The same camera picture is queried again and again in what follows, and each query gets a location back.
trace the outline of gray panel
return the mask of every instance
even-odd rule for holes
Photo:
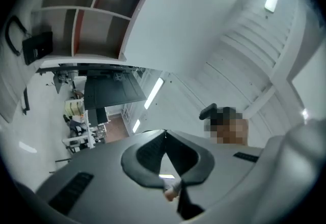
[[[90,77],[85,84],[85,109],[146,100],[141,87],[131,73],[125,73],[124,81],[107,77]]]
[[[135,143],[151,140],[155,132],[83,150],[47,179],[37,195],[50,201],[83,171],[94,178],[68,214],[78,223],[180,223],[182,218],[167,202],[162,189],[141,187],[126,176],[121,167],[122,153]]]
[[[90,127],[96,127],[98,125],[96,109],[88,110],[88,121],[91,124]]]

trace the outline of equipment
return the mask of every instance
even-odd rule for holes
[[[19,187],[52,223],[274,222],[316,182],[325,136],[326,121],[310,121],[259,149],[156,130],[83,151],[42,184],[38,197]],[[165,153],[182,178],[177,212],[158,177]]]
[[[42,68],[37,72],[40,74],[53,72],[58,93],[61,84],[70,80],[70,75],[78,71],[79,76],[86,76],[85,109],[91,110],[146,100],[145,94],[132,74],[136,69],[136,67],[112,64],[79,64]]]

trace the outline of shelving unit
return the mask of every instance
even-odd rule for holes
[[[72,31],[76,10],[42,11],[32,14],[32,34],[53,32],[53,56],[71,56]]]
[[[83,20],[81,26],[77,26],[79,35],[75,32],[75,39],[79,38],[75,56],[90,54],[118,59],[129,20],[95,11],[79,13],[81,14],[77,15],[76,23],[79,23],[81,18]]]
[[[121,51],[140,0],[43,0],[33,12],[33,33],[53,31],[47,58],[105,58],[125,61]]]

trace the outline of wall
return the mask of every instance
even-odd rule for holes
[[[121,114],[122,112],[123,105],[113,105],[113,106],[108,106],[105,108],[106,114],[108,116],[116,115],[116,114]]]
[[[326,117],[326,40],[323,40],[314,56],[294,78],[293,85],[300,95],[310,118]]]
[[[310,5],[306,5],[306,10],[307,22],[305,33],[298,56],[289,73],[289,81],[292,81],[309,62],[309,59],[315,54],[325,36],[325,28],[320,27],[319,17],[316,15],[315,11]]]

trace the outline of black cable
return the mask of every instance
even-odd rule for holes
[[[20,28],[20,30],[24,33],[24,35],[28,35],[27,33],[27,29],[23,26],[23,24],[21,24],[19,18],[14,15],[12,17],[10,17],[10,19],[8,20],[7,24],[6,24],[6,31],[5,31],[5,38],[7,41],[8,46],[10,47],[10,49],[12,50],[12,52],[16,55],[16,56],[20,56],[21,51],[18,51],[15,46],[13,45],[13,43],[11,42],[11,39],[9,37],[9,28],[12,22],[15,22],[18,27]]]

